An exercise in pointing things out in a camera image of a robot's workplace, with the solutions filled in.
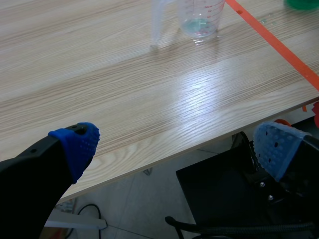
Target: measuring cup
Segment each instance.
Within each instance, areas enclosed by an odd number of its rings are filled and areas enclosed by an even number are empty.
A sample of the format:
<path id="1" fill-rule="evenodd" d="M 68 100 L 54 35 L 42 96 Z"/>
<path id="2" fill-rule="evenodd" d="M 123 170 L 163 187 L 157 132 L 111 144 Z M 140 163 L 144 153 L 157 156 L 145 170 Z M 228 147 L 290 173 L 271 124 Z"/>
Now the measuring cup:
<path id="1" fill-rule="evenodd" d="M 174 0 L 153 0 L 152 39 L 160 38 L 161 20 L 166 4 Z M 179 26 L 190 37 L 202 38 L 213 34 L 219 24 L 225 0 L 177 0 Z"/>

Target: black cable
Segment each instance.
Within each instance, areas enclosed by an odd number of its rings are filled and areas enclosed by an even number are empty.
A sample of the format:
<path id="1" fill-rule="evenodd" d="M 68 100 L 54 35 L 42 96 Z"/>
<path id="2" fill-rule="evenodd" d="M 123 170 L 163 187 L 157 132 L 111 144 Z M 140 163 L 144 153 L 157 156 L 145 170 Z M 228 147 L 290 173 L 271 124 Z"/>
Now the black cable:
<path id="1" fill-rule="evenodd" d="M 80 213 L 83 211 L 83 209 L 85 209 L 85 208 L 88 207 L 88 206 L 93 206 L 93 207 L 95 207 L 95 208 L 98 210 L 99 219 L 101 219 L 101 211 L 100 211 L 99 207 L 98 207 L 97 205 L 93 204 L 93 203 L 88 204 L 88 205 L 85 205 L 83 208 L 80 209 L 80 211 L 78 212 L 77 215 L 80 215 Z M 103 229 L 99 229 L 99 239 L 101 239 L 101 230 L 103 230 Z M 74 228 L 72 228 L 71 231 L 68 233 L 68 235 L 65 236 L 65 239 L 68 239 L 68 238 L 71 236 L 73 230 L 74 230 Z"/>
<path id="2" fill-rule="evenodd" d="M 260 235 L 260 234 L 276 234 L 288 232 L 301 232 L 313 230 L 315 224 L 313 222 L 287 224 L 287 225 L 269 225 L 254 227 L 204 227 L 195 224 L 181 223 L 172 217 L 165 217 L 165 221 L 179 230 L 187 232 L 205 234 L 205 235 Z"/>

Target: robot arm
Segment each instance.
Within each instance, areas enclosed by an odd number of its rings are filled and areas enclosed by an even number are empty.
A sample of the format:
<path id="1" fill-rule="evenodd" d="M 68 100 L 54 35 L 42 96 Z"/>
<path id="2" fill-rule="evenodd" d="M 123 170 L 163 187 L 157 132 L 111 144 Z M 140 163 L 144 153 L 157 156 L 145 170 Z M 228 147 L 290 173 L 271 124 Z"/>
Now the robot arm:
<path id="1" fill-rule="evenodd" d="M 98 141 L 93 124 L 78 123 L 0 162 L 1 234 L 38 238 L 54 206 L 90 164 Z"/>

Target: water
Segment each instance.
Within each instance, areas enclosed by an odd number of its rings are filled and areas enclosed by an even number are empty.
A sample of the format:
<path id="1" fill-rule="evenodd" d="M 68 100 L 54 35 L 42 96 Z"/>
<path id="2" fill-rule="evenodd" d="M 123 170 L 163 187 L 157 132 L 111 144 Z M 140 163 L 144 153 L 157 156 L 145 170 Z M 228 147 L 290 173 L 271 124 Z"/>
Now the water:
<path id="1" fill-rule="evenodd" d="M 204 18 L 187 20 L 181 28 L 190 37 L 206 37 L 216 30 L 215 25 Z"/>

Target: tiled floor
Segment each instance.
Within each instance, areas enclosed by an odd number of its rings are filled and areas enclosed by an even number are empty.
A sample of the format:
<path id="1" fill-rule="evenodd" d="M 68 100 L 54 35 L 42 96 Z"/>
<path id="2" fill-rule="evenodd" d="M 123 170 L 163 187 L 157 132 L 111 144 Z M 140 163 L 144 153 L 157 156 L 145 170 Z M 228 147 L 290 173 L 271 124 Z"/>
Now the tiled floor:
<path id="1" fill-rule="evenodd" d="M 277 119 L 296 123 L 314 114 L 297 109 Z M 253 128 L 245 130 L 252 139 Z M 143 172 L 104 186 L 78 198 L 77 210 L 89 203 L 97 204 L 109 227 L 102 231 L 103 239 L 175 239 L 176 231 L 166 224 L 164 218 L 172 216 L 187 223 L 194 219 L 178 183 L 175 172 L 218 153 L 231 146 L 231 138 L 207 145 L 168 162 L 153 167 L 152 174 Z M 87 208 L 84 215 L 97 216 L 94 208 Z M 185 233 L 186 239 L 195 234 Z M 97 239 L 97 230 L 75 230 L 70 238 Z"/>

